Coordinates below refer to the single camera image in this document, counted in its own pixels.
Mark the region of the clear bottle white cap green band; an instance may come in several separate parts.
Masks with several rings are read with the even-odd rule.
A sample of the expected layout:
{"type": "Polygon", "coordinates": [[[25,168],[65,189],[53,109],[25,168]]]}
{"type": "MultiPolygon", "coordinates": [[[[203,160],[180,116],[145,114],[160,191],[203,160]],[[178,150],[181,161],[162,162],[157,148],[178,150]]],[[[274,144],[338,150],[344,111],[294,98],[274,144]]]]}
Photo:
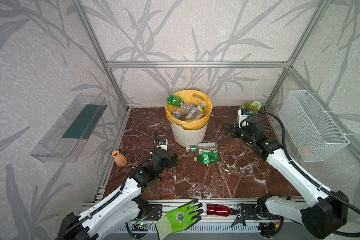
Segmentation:
{"type": "Polygon", "coordinates": [[[197,108],[198,108],[198,110],[199,110],[200,112],[203,112],[206,107],[207,107],[207,103],[204,102],[204,101],[200,101],[200,103],[199,103],[199,105],[198,105],[197,108]]]}

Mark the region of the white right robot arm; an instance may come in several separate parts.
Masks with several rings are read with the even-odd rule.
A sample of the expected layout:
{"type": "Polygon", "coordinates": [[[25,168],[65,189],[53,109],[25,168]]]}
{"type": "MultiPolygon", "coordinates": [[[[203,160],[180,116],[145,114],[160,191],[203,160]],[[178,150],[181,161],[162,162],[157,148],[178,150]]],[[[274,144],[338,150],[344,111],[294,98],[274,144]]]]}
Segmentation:
{"type": "Polygon", "coordinates": [[[338,191],[328,192],[324,185],[304,170],[295,160],[289,160],[285,148],[275,139],[267,138],[265,124],[254,116],[239,124],[227,124],[225,134],[243,140],[258,156],[279,171],[300,193],[303,204],[266,195],[257,200],[261,218],[278,215],[304,225],[317,238],[324,238],[347,223],[348,197],[338,191]]]}

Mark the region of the green plastic soda bottle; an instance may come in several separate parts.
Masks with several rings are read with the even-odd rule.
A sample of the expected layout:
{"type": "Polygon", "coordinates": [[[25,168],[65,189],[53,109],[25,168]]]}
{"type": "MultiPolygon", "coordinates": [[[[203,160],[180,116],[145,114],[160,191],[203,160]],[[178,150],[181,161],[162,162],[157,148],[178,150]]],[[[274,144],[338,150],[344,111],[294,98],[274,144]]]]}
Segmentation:
{"type": "Polygon", "coordinates": [[[194,157],[194,161],[201,162],[205,165],[211,163],[217,163],[220,161],[220,155],[219,153],[215,153],[215,152],[205,152],[205,153],[201,153],[198,157],[194,157]]]}

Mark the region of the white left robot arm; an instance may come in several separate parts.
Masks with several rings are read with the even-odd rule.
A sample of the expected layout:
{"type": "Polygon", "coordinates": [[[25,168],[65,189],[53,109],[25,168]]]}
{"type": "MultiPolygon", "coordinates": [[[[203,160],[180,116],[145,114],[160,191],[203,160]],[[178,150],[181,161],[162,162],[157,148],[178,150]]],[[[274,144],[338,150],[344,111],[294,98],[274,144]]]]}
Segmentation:
{"type": "Polygon", "coordinates": [[[141,194],[161,178],[167,168],[178,165],[178,154],[155,149],[132,167],[122,184],[96,205],[78,215],[68,214],[62,221],[58,240],[102,240],[119,226],[143,218],[149,203],[141,194]]]}

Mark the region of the clear bottle green label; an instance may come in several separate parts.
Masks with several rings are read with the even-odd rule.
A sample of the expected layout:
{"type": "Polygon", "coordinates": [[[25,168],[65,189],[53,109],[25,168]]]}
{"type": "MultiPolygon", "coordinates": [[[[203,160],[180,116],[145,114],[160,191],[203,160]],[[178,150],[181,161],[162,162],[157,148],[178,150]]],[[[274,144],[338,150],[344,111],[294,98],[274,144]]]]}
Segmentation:
{"type": "Polygon", "coordinates": [[[197,145],[189,145],[186,146],[186,152],[193,152],[198,154],[203,153],[217,153],[218,152],[218,144],[217,143],[199,143],[197,145]]]}

